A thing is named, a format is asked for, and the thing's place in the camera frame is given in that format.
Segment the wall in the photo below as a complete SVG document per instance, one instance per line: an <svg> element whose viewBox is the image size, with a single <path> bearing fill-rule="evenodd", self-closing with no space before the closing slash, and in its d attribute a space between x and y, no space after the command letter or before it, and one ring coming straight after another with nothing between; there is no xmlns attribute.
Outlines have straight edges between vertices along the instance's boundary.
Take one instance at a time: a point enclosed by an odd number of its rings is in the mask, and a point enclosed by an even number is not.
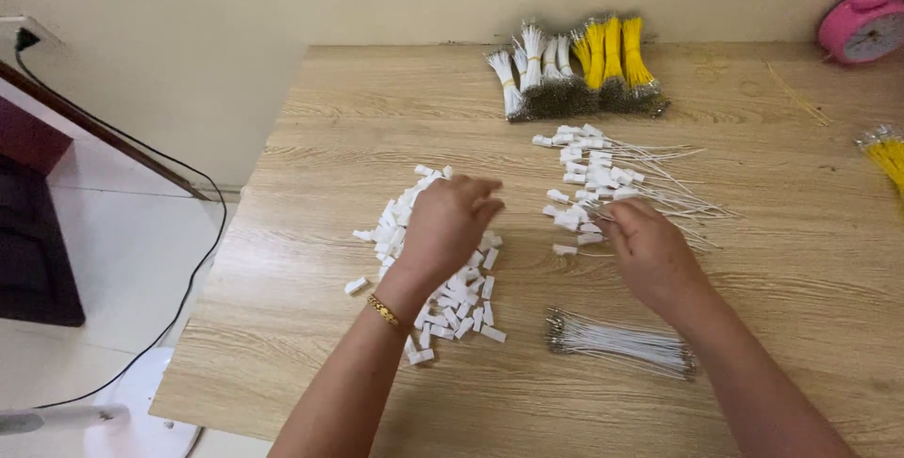
<svg viewBox="0 0 904 458"><path fill-rule="evenodd" d="M491 43L523 16L568 26L606 8L638 8L665 42L802 41L834 1L0 0L0 14L34 16L65 42L28 54L60 91L241 186L307 44Z"/></svg>

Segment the white floor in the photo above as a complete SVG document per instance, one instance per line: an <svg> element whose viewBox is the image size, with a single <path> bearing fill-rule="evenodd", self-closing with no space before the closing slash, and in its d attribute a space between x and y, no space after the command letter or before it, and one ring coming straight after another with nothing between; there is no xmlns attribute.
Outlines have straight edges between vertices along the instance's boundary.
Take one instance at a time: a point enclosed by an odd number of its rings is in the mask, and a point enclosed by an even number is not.
<svg viewBox="0 0 904 458"><path fill-rule="evenodd" d="M87 323L72 329L0 319L0 409L81 395L115 376L172 320L222 218L218 203L188 198L17 93L0 81L0 95L75 140L48 183ZM227 206L232 218L236 205ZM165 344L175 345L209 268L210 263L199 273L193 297ZM269 446L209 430L192 456L263 457ZM0 437L0 456L10 458L81 458L81 449L77 431Z"/></svg>

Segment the wooden table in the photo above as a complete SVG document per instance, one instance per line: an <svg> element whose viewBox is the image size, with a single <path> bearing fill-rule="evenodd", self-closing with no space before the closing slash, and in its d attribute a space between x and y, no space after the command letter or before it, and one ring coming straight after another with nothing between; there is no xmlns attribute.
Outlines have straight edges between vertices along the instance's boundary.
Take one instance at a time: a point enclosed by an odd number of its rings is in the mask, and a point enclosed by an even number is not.
<svg viewBox="0 0 904 458"><path fill-rule="evenodd" d="M563 122L507 124L484 47L311 48L152 413L273 439L364 297L375 226L414 184L415 164L503 178L508 209L492 228L503 345L439 343L403 368L374 455L722 456L737 453L705 377L688 384L604 360L556 356L548 306L656 323L611 259L561 258L566 240L540 209L561 188L556 152L531 145ZM904 448L904 221L853 137L904 115L901 58L821 64L801 45L661 45L648 65L674 104L659 121L580 118L638 144L706 152L672 173L746 218L715 226L724 250L701 258L777 361L864 455ZM822 107L815 125L772 80Z"/></svg>

